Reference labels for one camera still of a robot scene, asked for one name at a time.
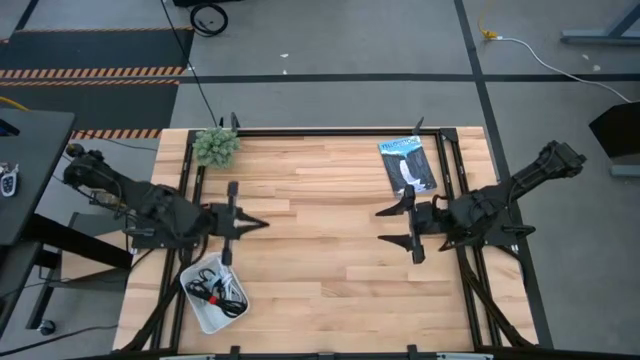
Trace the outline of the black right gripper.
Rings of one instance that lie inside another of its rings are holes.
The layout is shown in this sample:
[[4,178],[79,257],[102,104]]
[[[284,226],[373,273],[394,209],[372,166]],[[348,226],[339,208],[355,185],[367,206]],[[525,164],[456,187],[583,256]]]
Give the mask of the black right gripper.
[[426,255],[420,236],[440,233],[444,227],[446,211],[437,207],[438,199],[441,199],[441,196],[434,195],[431,201],[417,203],[414,187],[406,185],[405,197],[402,197],[395,205],[377,212],[376,216],[397,216],[407,212],[409,234],[379,235],[378,239],[410,251],[414,264],[423,263]]

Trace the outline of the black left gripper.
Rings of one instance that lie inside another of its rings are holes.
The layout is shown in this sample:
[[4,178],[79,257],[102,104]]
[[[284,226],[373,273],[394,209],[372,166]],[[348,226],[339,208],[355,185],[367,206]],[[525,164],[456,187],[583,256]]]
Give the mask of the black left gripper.
[[212,231],[212,234],[220,236],[224,239],[223,248],[221,252],[221,262],[225,266],[232,264],[232,250],[231,242],[242,237],[244,234],[266,228],[269,224],[266,221],[248,215],[244,212],[239,214],[241,221],[253,222],[257,224],[242,225],[239,227],[239,235],[235,226],[236,213],[237,213],[237,195],[239,184],[237,181],[231,181],[228,183],[227,188],[227,203],[210,203],[209,211],[216,217],[216,226]]

